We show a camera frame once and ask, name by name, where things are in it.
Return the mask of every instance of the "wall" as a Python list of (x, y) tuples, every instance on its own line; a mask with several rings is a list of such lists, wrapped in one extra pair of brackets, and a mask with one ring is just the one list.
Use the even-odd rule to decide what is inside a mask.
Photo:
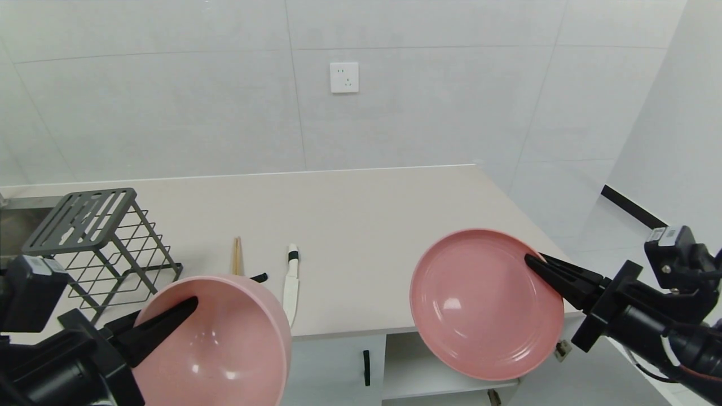
[(0, 183), (474, 162), (574, 238), (683, 6), (2, 1)]
[(689, 0), (609, 185), (722, 247), (722, 2)]

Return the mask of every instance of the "wall outlet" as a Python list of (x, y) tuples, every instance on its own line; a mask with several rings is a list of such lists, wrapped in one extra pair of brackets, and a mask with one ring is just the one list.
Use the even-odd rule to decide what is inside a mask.
[(331, 64), (331, 93), (359, 92), (358, 62)]

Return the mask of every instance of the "cabinet handle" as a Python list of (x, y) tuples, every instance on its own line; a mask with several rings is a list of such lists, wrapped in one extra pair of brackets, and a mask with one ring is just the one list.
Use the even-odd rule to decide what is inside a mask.
[(366, 386), (371, 386), (371, 352), (363, 350), (363, 379)]

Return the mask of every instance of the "pink bowl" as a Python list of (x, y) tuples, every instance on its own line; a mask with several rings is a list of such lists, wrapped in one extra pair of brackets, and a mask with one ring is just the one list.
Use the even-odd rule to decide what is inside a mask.
[(193, 314), (133, 370), (146, 405), (279, 405), (291, 330), (275, 296), (246, 277), (190, 277), (161, 290), (136, 324), (193, 296)]
[(419, 261), (411, 309), (419, 335), (446, 365), (488, 381), (514, 379), (554, 350), (564, 324), (559, 294), (530, 270), (540, 256), (494, 230), (442, 238)]

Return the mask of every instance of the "pink plate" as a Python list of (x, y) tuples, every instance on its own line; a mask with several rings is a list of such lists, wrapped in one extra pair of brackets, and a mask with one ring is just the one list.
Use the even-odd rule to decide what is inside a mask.
[(561, 296), (524, 263), (539, 254), (494, 230), (462, 230), (426, 251), (411, 282), (419, 334), (446, 365), (487, 381), (514, 379), (554, 350)]

